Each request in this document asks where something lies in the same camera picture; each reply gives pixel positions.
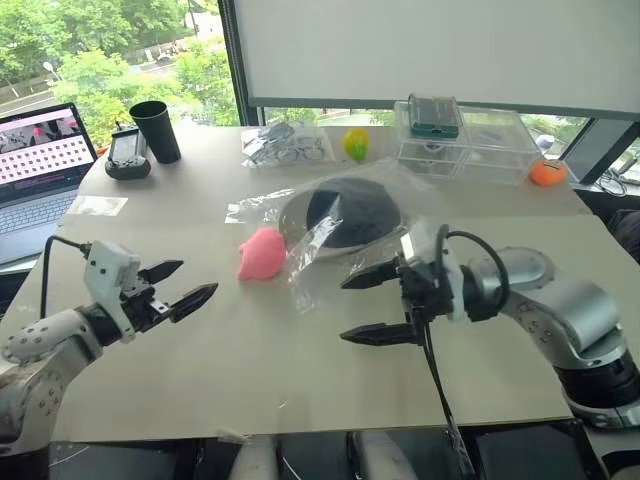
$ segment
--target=window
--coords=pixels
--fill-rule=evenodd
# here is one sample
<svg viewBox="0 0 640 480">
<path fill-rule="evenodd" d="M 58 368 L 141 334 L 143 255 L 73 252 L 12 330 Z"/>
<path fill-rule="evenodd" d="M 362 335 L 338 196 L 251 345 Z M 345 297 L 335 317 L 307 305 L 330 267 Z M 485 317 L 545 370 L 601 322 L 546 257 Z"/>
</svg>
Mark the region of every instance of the window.
<svg viewBox="0 0 640 480">
<path fill-rule="evenodd" d="M 278 122 L 303 121 L 321 127 L 330 125 L 393 126 L 393 110 L 362 110 L 349 108 L 265 108 L 267 125 Z"/>
<path fill-rule="evenodd" d="M 12 0 L 0 9 L 0 117 L 74 102 L 96 147 L 148 99 L 174 122 L 238 125 L 216 0 Z"/>
<path fill-rule="evenodd" d="M 522 122 L 547 158 L 558 158 L 589 120 L 584 117 L 520 114 Z"/>
<path fill-rule="evenodd" d="M 640 184 L 640 138 L 637 138 L 622 155 L 611 164 L 610 171 L 620 175 L 622 181 Z"/>
</svg>

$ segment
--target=yellow ball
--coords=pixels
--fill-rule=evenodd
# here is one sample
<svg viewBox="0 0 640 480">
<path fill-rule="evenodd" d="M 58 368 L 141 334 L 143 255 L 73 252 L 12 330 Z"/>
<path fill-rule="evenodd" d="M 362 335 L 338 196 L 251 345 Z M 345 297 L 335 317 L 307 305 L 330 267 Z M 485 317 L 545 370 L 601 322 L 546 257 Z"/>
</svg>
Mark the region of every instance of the yellow ball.
<svg viewBox="0 0 640 480">
<path fill-rule="evenodd" d="M 350 128 L 342 139 L 347 155 L 360 162 L 367 156 L 369 133 L 364 128 Z"/>
</svg>

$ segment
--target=black tumbler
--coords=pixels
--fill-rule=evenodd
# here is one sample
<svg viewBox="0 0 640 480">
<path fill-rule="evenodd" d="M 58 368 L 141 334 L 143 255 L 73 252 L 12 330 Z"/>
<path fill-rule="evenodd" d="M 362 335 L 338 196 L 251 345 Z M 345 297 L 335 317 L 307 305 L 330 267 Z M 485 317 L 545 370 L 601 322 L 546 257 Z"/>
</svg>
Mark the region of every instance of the black tumbler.
<svg viewBox="0 0 640 480">
<path fill-rule="evenodd" d="M 180 160 L 180 148 L 164 102 L 151 100 L 138 103 L 131 107 L 129 115 L 136 122 L 158 162 L 173 163 Z"/>
</svg>

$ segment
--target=black cable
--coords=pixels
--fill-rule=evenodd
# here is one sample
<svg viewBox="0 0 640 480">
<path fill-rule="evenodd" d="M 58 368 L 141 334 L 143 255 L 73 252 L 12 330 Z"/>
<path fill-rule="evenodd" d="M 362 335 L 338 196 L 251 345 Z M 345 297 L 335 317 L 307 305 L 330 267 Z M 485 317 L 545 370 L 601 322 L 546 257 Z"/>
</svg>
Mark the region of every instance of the black cable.
<svg viewBox="0 0 640 480">
<path fill-rule="evenodd" d="M 91 248 L 91 244 L 88 243 L 76 243 L 71 240 L 67 240 L 66 238 L 58 237 L 57 235 L 51 235 L 47 238 L 46 243 L 44 244 L 44 257 L 42 259 L 42 287 L 40 290 L 40 319 L 43 319 L 47 316 L 47 288 L 49 286 L 49 256 L 51 254 L 51 246 L 53 242 L 58 241 L 60 243 L 64 243 L 65 245 L 69 245 L 70 247 L 77 248 L 80 250 L 85 257 L 89 254 L 89 249 Z"/>
<path fill-rule="evenodd" d="M 458 467 L 463 475 L 464 479 L 473 479 L 476 480 L 476 472 L 473 466 L 473 462 L 471 461 L 471 457 L 467 452 L 467 448 L 464 444 L 464 439 L 462 438 L 462 434 L 460 433 L 460 429 L 458 428 L 458 424 L 456 423 L 453 412 L 451 411 L 451 406 L 449 405 L 449 401 L 444 393 L 444 388 L 442 386 L 442 380 L 440 379 L 440 373 L 438 372 L 438 366 L 436 364 L 436 356 L 433 351 L 433 342 L 431 341 L 431 330 L 429 328 L 429 323 L 425 323 L 424 325 L 424 336 L 425 342 L 422 346 L 422 350 L 424 351 L 424 356 L 427 359 L 427 365 L 429 366 L 429 370 L 431 371 L 431 376 L 433 377 L 433 382 L 436 385 L 436 390 L 438 392 L 438 397 L 440 397 L 440 404 L 442 405 L 442 411 L 444 413 L 445 419 L 447 420 L 447 426 L 449 428 L 449 436 L 452 441 L 452 447 L 455 453 L 458 455 Z"/>
<path fill-rule="evenodd" d="M 447 238 L 451 237 L 463 237 L 467 238 L 482 247 L 482 249 L 487 252 L 487 255 L 491 257 L 491 259 L 495 262 L 496 267 L 498 268 L 498 275 L 500 277 L 500 300 L 496 304 L 496 310 L 499 312 L 504 308 L 504 306 L 509 301 L 509 294 L 511 293 L 511 287 L 509 286 L 509 273 L 507 272 L 507 267 L 505 267 L 504 262 L 500 258 L 500 256 L 496 253 L 496 251 L 485 242 L 483 239 L 474 235 L 473 233 L 463 232 L 463 231 L 453 231 L 447 235 Z M 442 256 L 442 249 L 439 250 L 439 254 L 437 256 Z"/>
<path fill-rule="evenodd" d="M 438 288 L 442 288 L 445 283 L 445 271 L 443 265 L 443 247 L 444 241 L 449 235 L 449 225 L 440 225 L 436 234 L 436 278 L 438 279 Z"/>
<path fill-rule="evenodd" d="M 427 365 L 429 365 L 429 370 L 431 371 L 431 376 L 433 377 L 433 381 L 436 384 L 436 390 L 438 391 L 438 396 L 440 397 L 440 403 L 442 404 L 442 410 L 444 411 L 444 415 L 449 419 L 453 418 L 453 413 L 451 412 L 451 407 L 447 400 L 447 397 L 444 394 L 444 389 L 442 387 L 442 380 L 440 379 L 440 373 L 438 372 L 438 366 L 436 364 L 436 357 L 433 353 L 433 343 L 431 341 L 431 329 L 429 328 L 429 324 L 425 323 L 424 325 L 424 335 L 425 335 L 425 343 L 422 346 L 422 350 L 424 351 L 424 356 L 427 358 Z"/>
<path fill-rule="evenodd" d="M 609 187 L 603 184 L 603 181 L 617 183 L 620 191 L 615 192 L 611 190 Z M 611 169 L 608 169 L 600 176 L 600 178 L 598 178 L 598 180 L 596 180 L 596 186 L 603 192 L 608 193 L 609 195 L 613 195 L 614 197 L 624 197 L 627 195 L 627 186 L 625 185 L 625 182 Z"/>
</svg>

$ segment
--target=window frame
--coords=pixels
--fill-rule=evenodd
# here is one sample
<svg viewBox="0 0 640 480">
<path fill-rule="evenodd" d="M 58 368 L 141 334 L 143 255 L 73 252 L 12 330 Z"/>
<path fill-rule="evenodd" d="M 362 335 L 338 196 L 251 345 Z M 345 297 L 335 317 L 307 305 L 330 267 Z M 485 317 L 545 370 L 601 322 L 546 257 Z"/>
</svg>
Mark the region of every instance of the window frame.
<svg viewBox="0 0 640 480">
<path fill-rule="evenodd" d="M 218 0 L 218 5 L 242 125 L 265 125 L 265 107 L 393 110 L 395 100 L 250 97 L 234 1 Z M 458 103 L 463 106 L 513 110 L 524 114 L 588 118 L 589 120 L 576 138 L 560 156 L 560 159 L 567 163 L 572 174 L 581 184 L 594 183 L 618 156 L 640 136 L 640 113 L 546 105 L 464 101 Z"/>
</svg>

